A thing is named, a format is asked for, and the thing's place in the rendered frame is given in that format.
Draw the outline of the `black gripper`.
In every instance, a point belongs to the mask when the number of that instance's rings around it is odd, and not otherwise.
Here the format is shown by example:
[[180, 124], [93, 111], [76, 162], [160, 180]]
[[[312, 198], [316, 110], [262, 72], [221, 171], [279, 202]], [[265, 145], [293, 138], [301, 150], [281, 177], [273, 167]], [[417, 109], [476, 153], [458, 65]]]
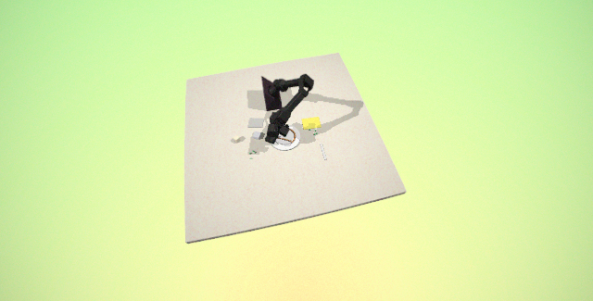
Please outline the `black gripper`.
[[275, 137], [270, 137], [270, 136], [267, 135], [266, 138], [265, 138], [265, 142], [268, 142], [270, 144], [274, 144], [275, 141], [276, 141], [276, 139], [278, 138], [278, 136], [279, 136], [278, 134], [276, 134]]

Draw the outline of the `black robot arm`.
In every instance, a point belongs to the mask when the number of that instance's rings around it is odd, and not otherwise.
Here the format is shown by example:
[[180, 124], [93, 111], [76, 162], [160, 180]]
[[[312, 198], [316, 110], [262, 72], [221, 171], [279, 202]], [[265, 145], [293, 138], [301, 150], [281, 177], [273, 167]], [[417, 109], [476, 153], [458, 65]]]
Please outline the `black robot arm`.
[[[268, 86], [268, 93], [274, 97], [278, 92], [286, 92], [289, 87], [298, 86], [298, 92], [285, 106], [281, 107], [277, 112], [272, 112], [270, 116], [270, 124], [268, 126], [267, 135], [275, 137], [276, 134], [281, 134], [285, 137], [289, 132], [289, 125], [285, 124], [291, 117], [291, 112], [297, 107], [297, 105], [308, 96], [309, 91], [312, 90], [314, 80], [307, 74], [301, 75], [300, 78], [291, 80], [278, 79], [274, 80], [271, 87]], [[308, 88], [305, 90], [304, 87]], [[281, 122], [279, 122], [281, 121]], [[280, 127], [280, 128], [279, 128]]]

